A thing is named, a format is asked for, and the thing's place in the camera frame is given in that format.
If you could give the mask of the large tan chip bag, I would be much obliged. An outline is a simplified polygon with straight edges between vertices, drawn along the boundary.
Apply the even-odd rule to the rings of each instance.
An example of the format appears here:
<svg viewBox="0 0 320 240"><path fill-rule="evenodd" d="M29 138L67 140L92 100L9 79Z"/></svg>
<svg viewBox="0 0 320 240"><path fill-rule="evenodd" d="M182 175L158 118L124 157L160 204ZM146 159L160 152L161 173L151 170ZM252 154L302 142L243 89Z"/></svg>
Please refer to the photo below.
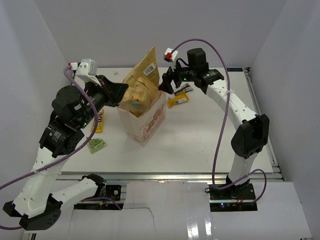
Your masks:
<svg viewBox="0 0 320 240"><path fill-rule="evenodd" d="M119 108L131 112L136 117L147 112L159 97L160 75L156 60L156 48L148 51L143 59L124 78L128 84Z"/></svg>

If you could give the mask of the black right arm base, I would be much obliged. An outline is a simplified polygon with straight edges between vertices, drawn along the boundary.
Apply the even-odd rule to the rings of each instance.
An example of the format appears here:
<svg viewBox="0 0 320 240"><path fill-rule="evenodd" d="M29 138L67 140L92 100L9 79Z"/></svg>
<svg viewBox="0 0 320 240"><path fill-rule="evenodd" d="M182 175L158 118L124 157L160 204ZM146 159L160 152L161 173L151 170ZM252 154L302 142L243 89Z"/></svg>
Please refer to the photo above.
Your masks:
<svg viewBox="0 0 320 240"><path fill-rule="evenodd" d="M256 194L251 183L237 191L231 188L217 190L211 184L204 189L204 192L209 194L212 213L256 212L258 210L257 204L252 203L256 200Z"/></svg>

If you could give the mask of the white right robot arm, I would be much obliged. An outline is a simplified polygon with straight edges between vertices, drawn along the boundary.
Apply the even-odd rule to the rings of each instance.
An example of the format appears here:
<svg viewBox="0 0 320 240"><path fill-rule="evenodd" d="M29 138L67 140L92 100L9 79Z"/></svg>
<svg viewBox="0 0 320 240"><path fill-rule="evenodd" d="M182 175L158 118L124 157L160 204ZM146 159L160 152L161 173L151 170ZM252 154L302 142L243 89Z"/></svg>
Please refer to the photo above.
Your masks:
<svg viewBox="0 0 320 240"><path fill-rule="evenodd" d="M217 69L210 69L206 53L202 48L187 51L185 67L179 64L178 51L168 48L163 58L171 66L162 75L158 89L170 95L174 93L172 84L179 88L183 82L193 82L196 87L212 99L222 110L224 116L232 122L236 132L231 139L234 159L226 184L213 185L236 200L244 193L249 184L253 162L258 153L268 143L270 120L266 114L257 114L251 110L231 89L229 78L225 78Z"/></svg>

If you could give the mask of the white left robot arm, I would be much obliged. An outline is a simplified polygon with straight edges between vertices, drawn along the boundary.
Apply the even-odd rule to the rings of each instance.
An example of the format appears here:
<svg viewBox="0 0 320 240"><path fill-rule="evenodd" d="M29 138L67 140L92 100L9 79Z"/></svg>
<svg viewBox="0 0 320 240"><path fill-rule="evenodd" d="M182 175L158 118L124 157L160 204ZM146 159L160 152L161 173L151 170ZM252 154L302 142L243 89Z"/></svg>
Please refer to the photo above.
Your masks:
<svg viewBox="0 0 320 240"><path fill-rule="evenodd" d="M57 222L63 209L85 199L105 197L106 181L94 173L68 188L51 191L69 155L84 139L83 129L94 119L94 112L117 107L129 87L126 83L111 82L104 75L97 79L99 85L89 81L84 89L66 85L52 101L53 111L27 182L19 195L3 206L10 217L20 219L19 226L26 231L47 230Z"/></svg>

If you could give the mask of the beige paper gift bag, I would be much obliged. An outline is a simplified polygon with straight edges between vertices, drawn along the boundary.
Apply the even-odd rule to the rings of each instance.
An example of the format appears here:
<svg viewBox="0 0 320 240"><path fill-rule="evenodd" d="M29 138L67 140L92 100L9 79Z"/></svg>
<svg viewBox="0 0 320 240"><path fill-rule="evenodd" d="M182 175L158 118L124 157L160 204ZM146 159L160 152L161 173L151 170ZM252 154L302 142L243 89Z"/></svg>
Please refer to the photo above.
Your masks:
<svg viewBox="0 0 320 240"><path fill-rule="evenodd" d="M120 107L117 110L127 136L145 146L166 119L167 93L160 91L158 100L139 117Z"/></svg>

